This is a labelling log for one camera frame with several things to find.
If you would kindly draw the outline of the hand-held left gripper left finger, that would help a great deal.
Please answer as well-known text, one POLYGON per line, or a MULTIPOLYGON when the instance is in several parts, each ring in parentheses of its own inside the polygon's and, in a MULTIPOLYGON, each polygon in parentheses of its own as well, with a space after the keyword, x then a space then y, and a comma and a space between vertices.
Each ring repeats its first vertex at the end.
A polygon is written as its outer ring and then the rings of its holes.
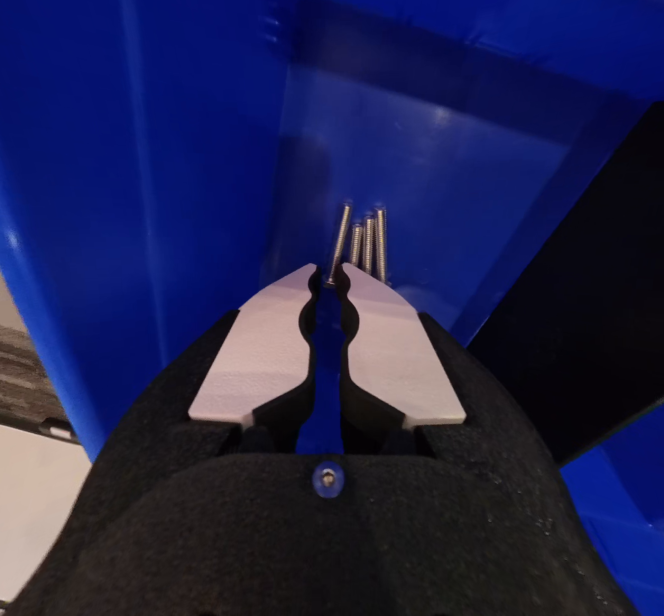
POLYGON ((313 409, 311 342, 320 268, 308 263, 242 305, 188 415, 196 421, 299 427, 313 409))

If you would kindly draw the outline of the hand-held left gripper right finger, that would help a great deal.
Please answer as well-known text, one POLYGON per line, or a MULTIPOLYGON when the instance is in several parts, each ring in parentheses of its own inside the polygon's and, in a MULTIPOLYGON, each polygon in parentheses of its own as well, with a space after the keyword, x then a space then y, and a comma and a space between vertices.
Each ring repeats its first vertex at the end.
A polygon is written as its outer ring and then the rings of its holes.
POLYGON ((416 309, 349 263, 336 270, 336 291, 344 418, 357 429, 462 424, 465 410, 416 309))

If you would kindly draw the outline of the blue plastic bin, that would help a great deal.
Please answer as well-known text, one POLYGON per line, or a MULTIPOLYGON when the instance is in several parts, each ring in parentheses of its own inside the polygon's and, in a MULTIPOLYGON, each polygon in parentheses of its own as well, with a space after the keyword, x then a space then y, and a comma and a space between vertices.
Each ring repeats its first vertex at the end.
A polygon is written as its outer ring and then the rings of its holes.
POLYGON ((663 0, 1 0, 1 269, 93 460, 6 614, 662 615, 663 400, 560 466, 468 349, 660 101, 663 0), (344 200, 462 424, 342 415, 344 200), (308 263, 311 415, 192 420, 308 263))

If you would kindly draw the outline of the black bin divider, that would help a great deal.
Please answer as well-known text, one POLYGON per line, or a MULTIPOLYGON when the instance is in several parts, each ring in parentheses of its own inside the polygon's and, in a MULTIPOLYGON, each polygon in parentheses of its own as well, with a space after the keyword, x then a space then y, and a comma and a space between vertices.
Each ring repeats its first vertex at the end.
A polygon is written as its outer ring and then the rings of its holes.
POLYGON ((663 400, 663 102, 469 343, 562 466, 663 400))

